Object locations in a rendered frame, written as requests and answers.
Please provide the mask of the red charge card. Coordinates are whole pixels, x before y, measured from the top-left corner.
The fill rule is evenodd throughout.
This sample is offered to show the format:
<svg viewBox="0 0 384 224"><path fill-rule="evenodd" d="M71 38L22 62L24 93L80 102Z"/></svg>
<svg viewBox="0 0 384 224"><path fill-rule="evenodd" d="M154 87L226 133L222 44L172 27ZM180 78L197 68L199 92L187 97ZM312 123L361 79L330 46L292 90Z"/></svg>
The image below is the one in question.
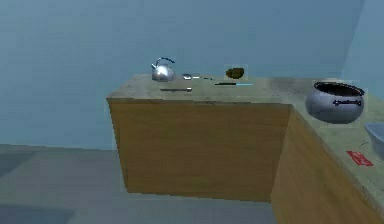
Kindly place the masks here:
<svg viewBox="0 0 384 224"><path fill-rule="evenodd" d="M361 152L347 151L351 159L359 166L372 166L373 163L369 161Z"/></svg>

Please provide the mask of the wooden kitchen counter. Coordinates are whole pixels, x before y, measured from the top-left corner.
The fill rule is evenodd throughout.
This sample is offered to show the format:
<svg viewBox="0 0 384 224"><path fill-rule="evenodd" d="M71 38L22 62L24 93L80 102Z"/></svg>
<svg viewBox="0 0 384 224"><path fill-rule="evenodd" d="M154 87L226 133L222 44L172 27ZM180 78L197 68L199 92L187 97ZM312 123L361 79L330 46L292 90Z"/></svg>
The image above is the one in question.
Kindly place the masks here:
<svg viewBox="0 0 384 224"><path fill-rule="evenodd" d="M383 101L367 97L359 121L332 125L305 109L310 79L220 82L141 74L108 96L129 192L268 202L277 224L384 224L384 161L364 128L384 121Z"/></svg>

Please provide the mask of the silver spoon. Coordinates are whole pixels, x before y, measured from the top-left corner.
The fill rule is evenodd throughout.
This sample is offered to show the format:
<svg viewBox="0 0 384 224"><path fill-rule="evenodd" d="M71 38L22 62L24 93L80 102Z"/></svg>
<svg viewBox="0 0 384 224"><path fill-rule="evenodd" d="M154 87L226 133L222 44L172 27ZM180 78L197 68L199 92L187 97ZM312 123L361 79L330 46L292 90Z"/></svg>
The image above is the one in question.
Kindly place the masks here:
<svg viewBox="0 0 384 224"><path fill-rule="evenodd" d="M210 77L195 76L192 74L182 74L182 78L184 80L193 80L193 79L213 80L213 78L210 78Z"/></svg>

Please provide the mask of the silver kettle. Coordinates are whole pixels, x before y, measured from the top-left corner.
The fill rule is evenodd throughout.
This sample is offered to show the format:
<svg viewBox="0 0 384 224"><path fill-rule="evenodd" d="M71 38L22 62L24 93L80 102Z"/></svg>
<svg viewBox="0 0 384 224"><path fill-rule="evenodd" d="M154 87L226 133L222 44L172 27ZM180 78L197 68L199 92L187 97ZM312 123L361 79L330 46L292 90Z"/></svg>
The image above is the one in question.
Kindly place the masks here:
<svg viewBox="0 0 384 224"><path fill-rule="evenodd" d="M168 82L172 81L175 76L175 72L168 64L161 64L161 60L166 60L168 62L174 63L174 60L166 57L160 57L156 60L154 64L151 65L152 68L152 80L157 82Z"/></svg>

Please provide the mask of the brown potato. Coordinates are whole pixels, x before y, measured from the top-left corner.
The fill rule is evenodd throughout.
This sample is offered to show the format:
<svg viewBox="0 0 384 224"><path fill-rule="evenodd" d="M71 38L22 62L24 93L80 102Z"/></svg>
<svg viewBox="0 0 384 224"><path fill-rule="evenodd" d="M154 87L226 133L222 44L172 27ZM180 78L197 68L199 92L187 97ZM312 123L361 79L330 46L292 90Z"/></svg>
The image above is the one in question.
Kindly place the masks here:
<svg viewBox="0 0 384 224"><path fill-rule="evenodd" d="M243 68L230 68L226 71L226 76L231 79L240 79L244 76L244 73Z"/></svg>

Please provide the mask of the grey metal pot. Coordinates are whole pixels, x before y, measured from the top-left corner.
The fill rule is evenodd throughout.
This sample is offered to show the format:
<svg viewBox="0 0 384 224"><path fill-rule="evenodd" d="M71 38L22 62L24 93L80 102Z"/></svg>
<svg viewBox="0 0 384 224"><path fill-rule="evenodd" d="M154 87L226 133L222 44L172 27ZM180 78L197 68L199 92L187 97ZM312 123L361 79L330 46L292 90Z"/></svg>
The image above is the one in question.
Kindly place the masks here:
<svg viewBox="0 0 384 224"><path fill-rule="evenodd" d="M319 81L307 95L305 107L312 117L331 124L349 124L364 110L365 91L354 85Z"/></svg>

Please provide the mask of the grey blue sink basin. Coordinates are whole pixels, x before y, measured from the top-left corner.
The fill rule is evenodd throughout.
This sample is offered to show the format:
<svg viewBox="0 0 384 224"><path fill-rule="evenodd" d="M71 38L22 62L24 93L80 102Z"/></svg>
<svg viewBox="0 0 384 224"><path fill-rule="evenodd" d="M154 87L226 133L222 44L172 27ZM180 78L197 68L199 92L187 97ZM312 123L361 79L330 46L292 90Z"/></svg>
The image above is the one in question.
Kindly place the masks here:
<svg viewBox="0 0 384 224"><path fill-rule="evenodd" d="M369 122L364 125L374 152L384 160L384 122Z"/></svg>

